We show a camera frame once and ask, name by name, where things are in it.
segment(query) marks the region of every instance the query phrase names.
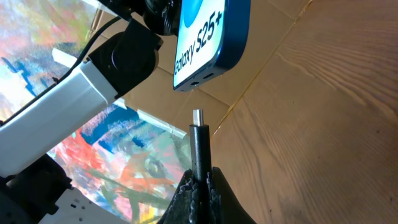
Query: blue logo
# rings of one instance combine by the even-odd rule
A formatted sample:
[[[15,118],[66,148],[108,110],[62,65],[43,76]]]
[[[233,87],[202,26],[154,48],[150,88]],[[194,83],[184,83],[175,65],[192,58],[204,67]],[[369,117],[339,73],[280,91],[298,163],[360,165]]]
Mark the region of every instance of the blue logo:
[[[193,24],[193,21],[195,21],[202,2],[203,0],[184,0],[182,13],[186,28],[189,28]]]

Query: cardboard seam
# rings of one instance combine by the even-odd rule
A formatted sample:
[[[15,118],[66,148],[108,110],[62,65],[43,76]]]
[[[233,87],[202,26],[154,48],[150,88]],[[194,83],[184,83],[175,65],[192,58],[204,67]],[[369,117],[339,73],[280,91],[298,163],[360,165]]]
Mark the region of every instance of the cardboard seam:
[[[292,30],[293,26],[295,25],[295,21],[293,21],[292,25],[289,27],[289,29],[287,30],[285,36],[282,38],[282,40],[278,43],[277,47],[275,48],[275,50],[272,52],[271,56],[269,58],[267,58],[266,62],[261,66],[260,70],[257,72],[257,74],[254,76],[254,78],[250,81],[250,84],[245,88],[245,90],[243,91],[242,95],[238,98],[238,100],[231,106],[229,107],[229,110],[227,112],[227,114],[223,117],[223,119],[221,119],[221,121],[219,122],[219,124],[217,125],[216,131],[211,135],[210,138],[212,138],[214,136],[214,134],[217,132],[217,130],[221,127],[221,125],[223,124],[224,120],[231,114],[232,110],[235,108],[235,106],[239,103],[239,101],[243,98],[244,94],[248,91],[248,89],[250,88],[250,86],[254,83],[254,81],[256,80],[256,78],[259,76],[259,74],[261,73],[261,71],[264,69],[264,67],[268,64],[269,60],[275,55],[275,52],[278,51],[279,47],[282,45],[282,43],[285,41],[285,39],[287,38],[288,34],[290,33],[290,31]]]

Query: black cable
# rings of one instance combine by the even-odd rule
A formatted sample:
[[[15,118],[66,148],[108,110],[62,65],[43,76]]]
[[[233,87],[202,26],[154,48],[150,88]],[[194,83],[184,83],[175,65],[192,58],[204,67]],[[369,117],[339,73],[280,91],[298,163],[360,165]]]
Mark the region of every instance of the black cable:
[[[42,97],[43,95],[45,95],[47,92],[49,92],[52,88],[54,88],[58,83],[60,83],[62,80],[66,79],[67,76],[69,76],[71,74],[71,72],[73,71],[73,69],[75,69],[85,58],[86,54],[88,53],[88,50],[90,49],[90,47],[94,44],[95,40],[104,32],[104,30],[106,30],[109,26],[111,26],[112,24],[114,24],[115,22],[117,22],[118,20],[120,20],[120,17],[115,17],[113,19],[111,19],[109,22],[107,22],[103,27],[99,28],[99,30],[97,32],[95,32],[94,36],[88,41],[88,43],[86,44],[86,47],[81,51],[79,57],[77,58],[76,62],[72,65],[72,67],[69,68],[69,70],[59,79],[57,80],[56,78],[54,78],[54,80],[56,81],[56,83],[52,84],[50,87],[48,87],[47,89],[45,89],[42,93],[40,93],[39,95],[37,95],[33,100],[30,100],[25,106],[23,106],[21,109],[19,109],[17,112],[15,112],[13,115],[11,115],[11,117],[9,117],[7,120],[5,121],[0,121],[0,127],[5,125],[8,121],[10,121],[12,118],[15,118],[17,115],[19,115],[22,111],[24,111],[26,108],[28,108],[30,105],[32,105],[34,102],[36,102],[40,97]]]
[[[114,24],[115,22],[117,22],[118,20],[120,20],[120,17],[115,17],[113,19],[111,19],[110,21],[108,21],[105,25],[103,25],[101,28],[99,28],[99,30],[97,32],[95,32],[94,36],[88,41],[88,43],[86,44],[86,47],[81,51],[79,57],[77,58],[76,62],[72,65],[72,67],[70,67],[70,69],[58,80],[57,83],[60,83],[60,81],[66,79],[67,76],[69,76],[71,74],[71,72],[73,71],[73,69],[75,69],[85,58],[86,54],[88,53],[88,50],[90,49],[90,47],[94,44],[94,42],[97,40],[97,38],[104,32],[104,30],[106,30],[109,26],[111,26],[112,24]]]

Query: metal pin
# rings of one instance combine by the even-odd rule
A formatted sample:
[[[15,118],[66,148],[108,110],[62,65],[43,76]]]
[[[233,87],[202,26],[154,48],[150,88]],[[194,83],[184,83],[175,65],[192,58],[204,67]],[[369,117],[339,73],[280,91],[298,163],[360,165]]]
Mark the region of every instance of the metal pin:
[[[199,127],[204,125],[202,109],[193,110],[193,124]]]

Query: black cylindrical tool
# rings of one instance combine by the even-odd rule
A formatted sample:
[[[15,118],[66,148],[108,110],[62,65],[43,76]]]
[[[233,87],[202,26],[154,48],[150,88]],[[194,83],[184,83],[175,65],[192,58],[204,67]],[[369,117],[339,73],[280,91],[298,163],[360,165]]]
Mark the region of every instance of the black cylindrical tool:
[[[193,110],[190,125],[191,157],[193,176],[199,184],[200,208],[198,223],[209,223],[209,188],[211,181],[211,154],[209,126],[204,124],[203,110]]]

